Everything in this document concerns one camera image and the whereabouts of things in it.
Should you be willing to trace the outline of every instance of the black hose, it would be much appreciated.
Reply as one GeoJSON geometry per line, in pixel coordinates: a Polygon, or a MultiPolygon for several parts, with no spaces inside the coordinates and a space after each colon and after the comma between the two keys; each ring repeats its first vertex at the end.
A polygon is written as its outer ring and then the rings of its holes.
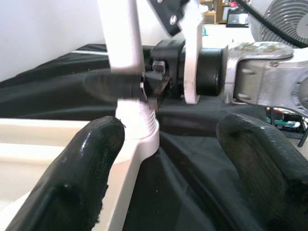
{"type": "Polygon", "coordinates": [[[266,19],[264,19],[258,12],[256,12],[253,8],[251,8],[246,2],[243,0],[236,0],[245,10],[247,10],[252,16],[254,16],[261,24],[263,24],[267,29],[271,30],[273,33],[284,39],[285,41],[291,43],[294,46],[297,46],[299,48],[306,48],[308,47],[308,44],[305,44],[301,41],[298,41],[291,36],[287,35],[280,29],[278,29],[276,26],[274,26],[272,23],[268,22],[266,19]]]}

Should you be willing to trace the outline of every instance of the bolt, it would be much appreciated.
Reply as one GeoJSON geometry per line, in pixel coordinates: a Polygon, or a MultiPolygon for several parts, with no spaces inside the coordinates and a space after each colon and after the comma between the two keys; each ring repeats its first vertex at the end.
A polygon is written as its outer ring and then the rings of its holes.
{"type": "Polygon", "coordinates": [[[255,75],[256,74],[256,72],[254,70],[251,70],[251,69],[248,69],[248,68],[243,68],[242,72],[244,74],[248,74],[248,75],[255,75]]]}
{"type": "Polygon", "coordinates": [[[240,99],[243,99],[243,100],[251,100],[251,97],[249,97],[249,96],[246,95],[246,94],[238,93],[237,96],[238,96],[240,99]]]}
{"type": "Polygon", "coordinates": [[[170,25],[174,26],[177,23],[178,17],[176,15],[173,15],[170,17],[169,23],[170,25]]]}
{"type": "Polygon", "coordinates": [[[271,65],[272,67],[278,67],[278,63],[277,63],[277,62],[271,62],[270,65],[271,65]]]}

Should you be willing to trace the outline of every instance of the white wall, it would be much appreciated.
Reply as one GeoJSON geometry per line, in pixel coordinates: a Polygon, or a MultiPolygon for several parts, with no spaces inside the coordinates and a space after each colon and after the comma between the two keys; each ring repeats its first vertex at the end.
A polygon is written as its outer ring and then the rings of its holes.
{"type": "MultiPolygon", "coordinates": [[[[148,1],[137,5],[143,45],[168,38],[148,1]]],[[[87,43],[104,43],[97,0],[0,1],[0,81],[87,43]]]]}

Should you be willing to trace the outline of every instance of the black cloth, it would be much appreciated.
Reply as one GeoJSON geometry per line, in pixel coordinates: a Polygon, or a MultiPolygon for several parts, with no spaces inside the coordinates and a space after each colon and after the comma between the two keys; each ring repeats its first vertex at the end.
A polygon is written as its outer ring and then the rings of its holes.
{"type": "MultiPolygon", "coordinates": [[[[90,44],[83,51],[107,51],[90,44]]],[[[144,47],[146,68],[151,47],[144,47]]],[[[108,57],[70,53],[0,83],[0,117],[93,120],[115,114],[116,104],[89,94],[86,79],[109,68],[108,57]]],[[[156,116],[160,147],[141,164],[123,230],[263,230],[237,171],[216,138],[228,112],[266,121],[262,107],[197,105],[165,99],[156,116]]]]}

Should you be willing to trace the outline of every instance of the black cable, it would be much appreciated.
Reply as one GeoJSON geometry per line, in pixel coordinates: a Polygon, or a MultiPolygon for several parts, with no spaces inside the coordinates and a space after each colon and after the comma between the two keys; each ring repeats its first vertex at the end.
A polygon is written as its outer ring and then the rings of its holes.
{"type": "Polygon", "coordinates": [[[275,126],[275,114],[274,114],[274,108],[270,108],[270,124],[275,126]]]}
{"type": "Polygon", "coordinates": [[[261,24],[263,24],[267,29],[274,32],[276,35],[284,39],[285,41],[291,43],[294,46],[299,48],[308,47],[308,44],[305,44],[301,41],[297,41],[296,39],[292,38],[291,36],[287,35],[277,27],[275,27],[272,23],[268,22],[264,19],[258,12],[256,12],[253,8],[251,8],[246,2],[243,0],[236,0],[245,10],[247,10],[252,16],[254,16],[261,24]]]}
{"type": "Polygon", "coordinates": [[[308,138],[308,129],[306,129],[303,138],[300,140],[300,142],[299,142],[299,144],[298,144],[298,147],[299,147],[299,148],[301,148],[301,147],[304,146],[304,143],[305,143],[305,141],[307,140],[307,138],[308,138]]]}

